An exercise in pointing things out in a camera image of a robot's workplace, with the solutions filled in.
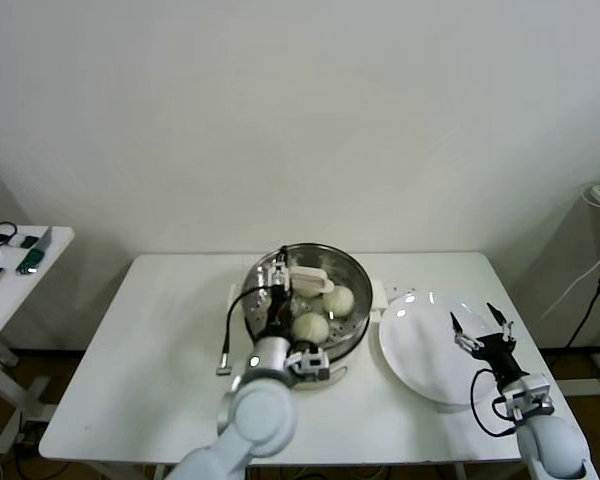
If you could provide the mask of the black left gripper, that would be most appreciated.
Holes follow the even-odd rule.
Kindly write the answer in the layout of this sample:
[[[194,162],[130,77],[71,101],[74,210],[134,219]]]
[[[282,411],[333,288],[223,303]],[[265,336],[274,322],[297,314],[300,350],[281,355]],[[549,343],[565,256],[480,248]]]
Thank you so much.
[[[255,280],[259,290],[255,293],[257,303],[271,303],[267,308],[265,336],[290,336],[293,314],[291,309],[292,292],[288,266],[288,246],[279,248],[273,261],[273,285],[282,288],[270,288],[270,264],[255,267]]]

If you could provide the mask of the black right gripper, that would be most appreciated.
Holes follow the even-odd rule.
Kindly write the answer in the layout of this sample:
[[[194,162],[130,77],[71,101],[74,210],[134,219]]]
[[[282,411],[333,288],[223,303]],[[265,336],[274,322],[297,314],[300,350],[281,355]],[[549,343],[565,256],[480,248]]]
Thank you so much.
[[[513,356],[516,339],[513,336],[513,322],[508,321],[504,314],[491,303],[487,307],[500,327],[500,331],[478,340],[466,335],[453,312],[450,313],[454,342],[464,351],[472,351],[474,359],[486,361],[491,367],[498,388],[505,388],[518,381],[526,372],[521,369]]]

